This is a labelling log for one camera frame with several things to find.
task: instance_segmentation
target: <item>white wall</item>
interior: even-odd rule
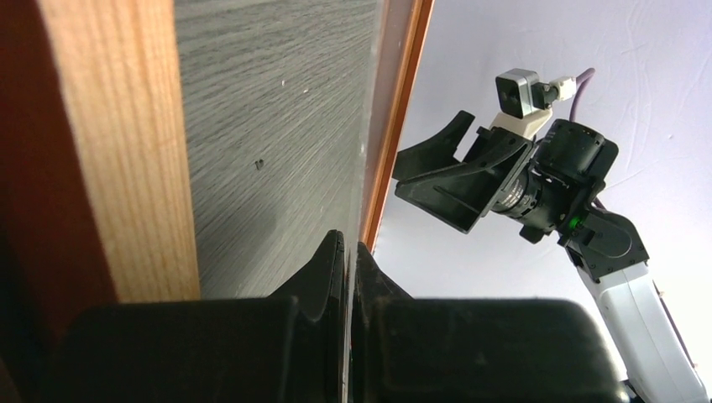
[[[637,226],[703,376],[712,372],[711,27],[705,0],[438,0],[400,142],[427,139],[464,109],[477,120],[462,157],[477,126],[498,112],[495,76],[520,67],[548,81],[595,67],[578,121],[620,147],[601,200]],[[555,118],[569,106],[556,104]],[[394,188],[375,257],[412,295],[564,298],[602,325],[558,236],[530,245],[518,224],[494,213],[462,235]]]

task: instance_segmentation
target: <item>wooden edge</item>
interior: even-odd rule
[[[374,251],[378,237],[380,221],[383,217],[385,198],[388,196],[390,176],[393,174],[395,154],[401,141],[403,123],[415,83],[423,44],[430,23],[433,0],[416,0],[413,8],[404,57],[400,64],[394,101],[390,110],[390,119],[385,133],[384,145],[380,151],[378,169],[374,182],[374,192],[369,202],[368,214],[364,219],[363,241],[371,252]]]
[[[198,298],[173,2],[0,9],[0,229],[47,343],[92,306]]]

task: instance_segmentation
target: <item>cable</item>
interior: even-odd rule
[[[596,69],[590,67],[586,69],[583,73],[576,77],[576,95],[573,96],[573,103],[571,104],[571,112],[568,114],[568,120],[574,122],[576,120],[576,110],[579,107],[579,101],[581,101],[581,94],[584,93],[586,86],[589,84],[591,77],[594,76]]]

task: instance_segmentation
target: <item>purple cable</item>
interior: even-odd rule
[[[574,122],[576,120],[576,109],[579,107],[579,101],[581,100],[581,94],[584,93],[584,89],[589,84],[591,77],[594,76],[596,69],[591,67],[586,69],[583,73],[576,77],[576,86],[578,90],[576,95],[573,96],[573,103],[571,104],[571,112],[568,114],[568,120]]]

